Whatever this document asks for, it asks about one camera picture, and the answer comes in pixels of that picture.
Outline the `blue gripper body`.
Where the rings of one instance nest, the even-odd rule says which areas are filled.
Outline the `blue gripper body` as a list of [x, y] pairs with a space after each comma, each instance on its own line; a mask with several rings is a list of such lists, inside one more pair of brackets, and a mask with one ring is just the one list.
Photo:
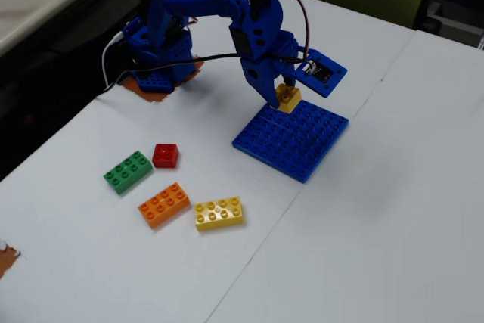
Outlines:
[[288, 31], [277, 31], [273, 39], [254, 36], [240, 47], [240, 62], [245, 73], [290, 73], [300, 62], [298, 47]]

